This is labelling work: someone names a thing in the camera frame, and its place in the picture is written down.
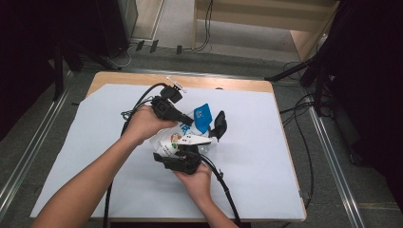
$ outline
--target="blue object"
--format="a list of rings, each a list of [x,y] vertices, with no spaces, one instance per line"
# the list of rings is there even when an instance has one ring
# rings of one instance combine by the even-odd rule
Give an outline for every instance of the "blue object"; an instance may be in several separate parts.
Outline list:
[[[211,116],[210,107],[208,104],[204,104],[194,110],[194,119],[195,126],[198,130],[204,134],[211,122],[213,121],[213,117]]]

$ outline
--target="hand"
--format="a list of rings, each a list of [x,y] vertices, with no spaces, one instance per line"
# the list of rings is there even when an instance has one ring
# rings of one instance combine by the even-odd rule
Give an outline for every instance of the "hand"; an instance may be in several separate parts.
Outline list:
[[[182,172],[174,172],[179,180],[183,183],[190,198],[199,204],[202,201],[211,200],[210,196],[210,183],[211,183],[211,170],[203,163],[201,163],[192,175]]]
[[[159,119],[151,106],[143,105],[134,113],[121,139],[136,145],[141,144],[156,135],[160,130],[174,127],[177,124],[177,122]]]

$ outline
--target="metal frame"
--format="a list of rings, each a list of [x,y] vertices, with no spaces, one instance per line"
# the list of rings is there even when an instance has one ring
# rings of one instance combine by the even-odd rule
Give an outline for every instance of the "metal frame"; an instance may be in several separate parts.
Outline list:
[[[308,102],[313,102],[313,99],[308,97]],[[338,193],[340,194],[341,200],[343,201],[344,208],[346,210],[347,216],[349,217],[350,223],[354,228],[364,228],[364,221],[359,213],[357,203],[353,193],[349,187],[349,184],[344,177],[343,171],[337,160],[337,155],[333,149],[332,143],[330,142],[329,136],[326,132],[326,128],[323,124],[321,118],[318,117],[315,109],[313,107],[309,108],[312,121],[314,123],[315,129],[322,144],[323,151],[325,152],[326,159],[329,163],[329,167],[332,171],[333,178],[335,179],[336,187]]]
[[[18,189],[21,186],[21,183],[23,182],[26,174],[29,171],[30,166],[32,165],[36,155],[38,154],[38,151],[41,148],[41,145],[44,142],[51,126],[53,125],[54,120],[59,114],[59,111],[66,100],[70,85],[72,84],[73,80],[74,75],[70,71],[66,76],[67,87],[65,91],[62,93],[59,100],[53,102],[50,105],[50,108],[44,120],[39,125],[23,156],[21,157],[18,164],[15,166],[14,171],[9,177],[9,180],[3,187],[0,193],[0,222],[3,220],[4,215],[9,210],[12,200],[14,199]]]

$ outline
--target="black cabinet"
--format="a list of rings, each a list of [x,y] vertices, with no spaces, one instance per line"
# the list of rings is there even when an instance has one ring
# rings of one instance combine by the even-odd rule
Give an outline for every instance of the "black cabinet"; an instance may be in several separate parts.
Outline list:
[[[0,140],[60,81],[48,63],[60,40],[103,56],[128,47],[118,0],[0,1],[0,34]]]
[[[336,121],[358,162],[385,176],[403,208],[403,4],[365,1],[327,66]]]

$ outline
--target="white paper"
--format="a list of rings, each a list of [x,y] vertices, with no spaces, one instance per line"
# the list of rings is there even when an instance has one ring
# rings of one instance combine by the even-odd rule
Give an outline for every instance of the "white paper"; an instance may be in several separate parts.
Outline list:
[[[66,142],[32,210],[36,217],[50,197],[69,179],[105,152],[120,136],[124,119],[149,88],[144,85],[105,85],[80,103]],[[150,95],[158,95],[154,89]],[[224,110],[228,129],[214,140],[206,156],[224,173],[224,181],[242,219],[304,220],[297,178],[280,123],[275,97],[267,92],[188,88],[175,106],[184,113],[208,103],[213,118]],[[144,142],[128,158],[113,182],[111,218],[200,219],[202,213],[182,183],[153,159]],[[233,218],[217,180],[212,197]],[[102,200],[93,213],[104,215]]]

